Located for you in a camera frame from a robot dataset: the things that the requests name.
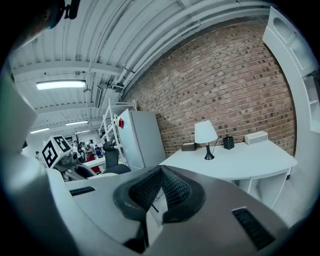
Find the chair backrest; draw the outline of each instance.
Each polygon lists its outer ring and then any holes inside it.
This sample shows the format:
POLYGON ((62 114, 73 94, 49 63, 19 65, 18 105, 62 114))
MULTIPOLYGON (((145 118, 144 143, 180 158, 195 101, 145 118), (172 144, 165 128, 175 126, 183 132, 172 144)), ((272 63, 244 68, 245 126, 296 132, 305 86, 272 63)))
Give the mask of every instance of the chair backrest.
POLYGON ((119 151, 110 146, 110 142, 107 141, 103 144, 104 157, 105 157, 105 169, 114 167, 118 164, 119 151))

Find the black slot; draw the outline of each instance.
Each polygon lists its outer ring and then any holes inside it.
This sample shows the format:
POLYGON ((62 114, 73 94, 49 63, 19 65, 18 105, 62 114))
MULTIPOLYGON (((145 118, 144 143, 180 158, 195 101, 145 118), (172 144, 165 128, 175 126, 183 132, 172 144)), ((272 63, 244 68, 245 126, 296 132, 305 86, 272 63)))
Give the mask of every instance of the black slot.
POLYGON ((85 194, 91 191, 95 191, 95 189, 92 186, 86 186, 86 187, 70 190, 70 194, 74 197, 74 196, 85 194))
POLYGON ((246 209, 232 211, 233 215, 250 237, 257 250, 271 244, 275 238, 260 224, 260 222, 246 209))

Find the ceiling light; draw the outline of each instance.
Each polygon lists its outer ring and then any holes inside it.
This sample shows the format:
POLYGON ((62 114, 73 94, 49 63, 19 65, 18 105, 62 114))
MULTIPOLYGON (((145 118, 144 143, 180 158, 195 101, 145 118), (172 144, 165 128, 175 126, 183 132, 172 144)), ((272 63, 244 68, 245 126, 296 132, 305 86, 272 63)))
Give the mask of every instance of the ceiling light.
POLYGON ((47 130, 50 130, 50 129, 49 129, 49 128, 44 128, 44 129, 41 129, 41 130, 31 131, 30 133, 31 133, 31 134, 36 134, 36 133, 43 132, 43 131, 47 131, 47 130))
POLYGON ((80 122, 70 122, 70 123, 66 123, 66 126, 72 126, 72 125, 79 125, 79 124, 87 124, 88 121, 80 121, 80 122))
POLYGON ((84 88, 86 87, 85 80, 55 80, 37 82, 36 87, 38 90, 56 89, 56 88, 84 88))
POLYGON ((75 134, 82 134, 82 133, 87 133, 90 132, 90 130, 83 130, 83 131, 77 131, 75 134))

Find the black chair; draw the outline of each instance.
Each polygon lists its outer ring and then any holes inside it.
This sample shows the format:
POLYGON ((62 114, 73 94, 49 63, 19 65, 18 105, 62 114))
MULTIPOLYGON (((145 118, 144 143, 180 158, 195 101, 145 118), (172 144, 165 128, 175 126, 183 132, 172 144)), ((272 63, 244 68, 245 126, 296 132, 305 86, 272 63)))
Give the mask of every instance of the black chair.
POLYGON ((119 151, 110 145, 107 141, 103 144, 104 157, 105 157, 105 171, 103 174, 125 174, 130 172, 128 166, 124 164, 118 164, 119 151))

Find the white refrigerator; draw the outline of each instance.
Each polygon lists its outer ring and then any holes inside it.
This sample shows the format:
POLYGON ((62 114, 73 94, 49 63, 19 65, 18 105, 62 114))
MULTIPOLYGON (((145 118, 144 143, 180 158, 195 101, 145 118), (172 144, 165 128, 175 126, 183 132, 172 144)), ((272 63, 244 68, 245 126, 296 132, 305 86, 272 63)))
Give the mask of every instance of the white refrigerator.
POLYGON ((126 109, 117 120, 124 156, 131 171, 156 166, 166 160, 164 145, 154 112, 126 109))

